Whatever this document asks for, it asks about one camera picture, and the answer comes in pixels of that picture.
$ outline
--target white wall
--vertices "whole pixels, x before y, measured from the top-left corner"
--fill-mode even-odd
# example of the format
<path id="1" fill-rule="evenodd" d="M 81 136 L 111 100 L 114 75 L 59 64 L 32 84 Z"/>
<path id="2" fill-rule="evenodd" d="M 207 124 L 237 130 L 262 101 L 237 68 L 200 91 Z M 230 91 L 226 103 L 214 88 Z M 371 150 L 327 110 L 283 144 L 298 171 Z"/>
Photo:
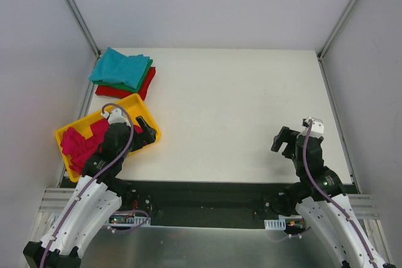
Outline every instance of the white wall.
<path id="1" fill-rule="evenodd" d="M 17 267 L 60 167 L 55 129 L 94 64 L 64 0 L 0 0 L 0 267 Z"/>
<path id="2" fill-rule="evenodd" d="M 320 50 L 348 0 L 75 0 L 101 48 Z"/>
<path id="3" fill-rule="evenodd" d="M 360 0 L 324 60 L 352 165 L 402 265 L 402 0 Z"/>

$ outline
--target metal plate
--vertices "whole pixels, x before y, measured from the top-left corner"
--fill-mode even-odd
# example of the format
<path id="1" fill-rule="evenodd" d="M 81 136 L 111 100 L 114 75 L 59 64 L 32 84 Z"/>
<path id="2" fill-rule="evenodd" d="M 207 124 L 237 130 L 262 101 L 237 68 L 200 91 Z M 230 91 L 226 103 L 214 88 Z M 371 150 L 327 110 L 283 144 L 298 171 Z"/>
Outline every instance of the metal plate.
<path id="1" fill-rule="evenodd" d="M 318 238 L 274 243 L 284 233 L 269 230 L 144 227 L 113 235 L 101 230 L 81 268 L 335 268 Z"/>

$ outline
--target folded towel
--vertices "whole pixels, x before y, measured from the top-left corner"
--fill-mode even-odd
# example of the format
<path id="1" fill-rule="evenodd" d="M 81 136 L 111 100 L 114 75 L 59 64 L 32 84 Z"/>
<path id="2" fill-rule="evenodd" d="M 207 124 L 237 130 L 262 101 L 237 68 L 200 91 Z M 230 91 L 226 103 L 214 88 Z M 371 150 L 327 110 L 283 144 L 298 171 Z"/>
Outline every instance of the folded towel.
<path id="1" fill-rule="evenodd" d="M 148 87 L 149 87 L 153 77 L 155 76 L 155 73 L 156 73 L 156 68 L 151 67 L 145 76 L 145 80 L 144 80 L 140 90 L 138 91 L 138 94 L 142 98 L 142 100 L 145 100 L 146 93 L 148 91 Z M 128 97 L 129 95 L 133 94 L 131 91 L 129 91 L 127 89 L 118 89 L 118 88 L 114 88 L 114 87 L 110 87 L 110 86 L 106 86 L 106 85 L 99 85 L 96 88 L 95 93 L 97 95 L 105 95 L 107 97 L 117 97 L 120 99 L 123 99 L 123 98 Z"/>
<path id="2" fill-rule="evenodd" d="M 153 62 L 152 60 L 150 60 L 148 62 L 147 66 L 145 68 L 145 71 L 143 73 L 143 76 L 139 80 L 138 85 L 136 87 L 131 87 L 131 86 L 126 85 L 124 83 L 109 83 L 109 82 L 106 82 L 106 81 L 92 81 L 92 82 L 94 84 L 96 84 L 96 85 L 110 86 L 110 87 L 114 87 L 114 88 L 117 88 L 117 89 L 124 89 L 124 90 L 128 90 L 128 91 L 131 91 L 132 93 L 136 94 L 140 90 L 140 88 L 141 88 L 141 86 L 142 86 L 142 84 L 143 84 L 143 82 L 145 80 L 146 74 L 148 73 L 149 69 L 151 68 L 152 62 Z"/>
<path id="3" fill-rule="evenodd" d="M 94 68 L 89 80 L 111 84 L 124 83 L 127 86 L 138 87 L 139 89 L 141 86 L 139 83 L 146 75 L 149 61 L 148 56 L 125 56 L 112 48 L 108 48 Z"/>

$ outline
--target plastic tray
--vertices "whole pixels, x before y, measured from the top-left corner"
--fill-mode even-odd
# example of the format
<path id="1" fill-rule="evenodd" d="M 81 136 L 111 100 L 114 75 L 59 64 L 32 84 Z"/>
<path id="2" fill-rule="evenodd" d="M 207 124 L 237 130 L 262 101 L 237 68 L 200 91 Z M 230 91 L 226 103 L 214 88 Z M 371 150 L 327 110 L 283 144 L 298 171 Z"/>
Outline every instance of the plastic tray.
<path id="1" fill-rule="evenodd" d="M 143 116 L 143 118 L 148 123 L 148 125 L 150 127 L 154 128 L 157 131 L 156 141 L 159 140 L 159 138 L 161 137 L 161 131 L 159 130 L 158 125 L 156 124 L 156 122 L 152 118 L 150 112 L 148 111 L 148 109 L 146 108 L 143 100 L 141 99 L 141 97 L 138 94 L 132 94 L 132 95 L 130 95 L 128 97 L 125 97 L 124 99 L 121 99 L 118 102 L 116 102 L 116 104 L 124 107 L 127 110 L 128 114 L 130 115 L 130 117 L 133 120 L 134 124 L 137 124 L 136 119 L 135 119 L 137 116 L 139 116 L 139 115 Z M 106 111 L 110 111 L 111 109 L 112 109 L 112 106 L 106 107 Z M 60 147 L 60 143 L 61 143 L 61 141 L 63 139 L 63 133 L 69 127 L 73 127 L 73 128 L 75 128 L 75 130 L 77 130 L 78 133 L 83 135 L 85 138 L 90 138 L 92 136 L 92 131 L 90 130 L 89 126 L 91 124 L 97 122 L 101 118 L 103 118 L 100 114 L 101 114 L 101 110 L 98 110 L 97 112 L 94 112 L 94 113 L 92 113 L 90 115 L 87 115 L 87 116 L 83 117 L 82 119 L 79 119 L 79 120 L 77 120 L 75 122 L 72 122 L 71 124 L 68 124 L 68 125 L 66 125 L 64 127 L 61 127 L 59 129 L 57 129 L 57 131 L 55 133 L 57 144 L 58 144 L 58 147 L 59 147 L 60 152 L 62 154 L 65 167 L 67 169 L 67 172 L 68 172 L 68 175 L 69 175 L 71 181 L 73 181 L 73 182 L 78 182 L 78 180 L 80 179 L 80 175 L 77 172 L 75 172 L 75 171 L 70 169 L 71 156 L 70 155 L 66 156 L 62 152 L 62 147 Z"/>

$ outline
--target white tabletop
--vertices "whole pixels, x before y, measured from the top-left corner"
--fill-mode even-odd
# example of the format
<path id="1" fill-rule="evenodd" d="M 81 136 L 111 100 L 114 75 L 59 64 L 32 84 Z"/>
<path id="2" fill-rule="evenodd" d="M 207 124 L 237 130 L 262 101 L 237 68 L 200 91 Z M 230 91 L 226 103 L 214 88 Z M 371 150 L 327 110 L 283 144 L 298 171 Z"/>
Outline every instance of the white tabletop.
<path id="1" fill-rule="evenodd" d="M 145 104 L 162 132 L 126 158 L 121 179 L 292 183 L 293 163 L 270 151 L 273 137 L 313 116 L 325 125 L 325 164 L 351 183 L 314 51 L 115 49 L 154 60 Z M 114 100 L 94 95 L 89 113 Z"/>

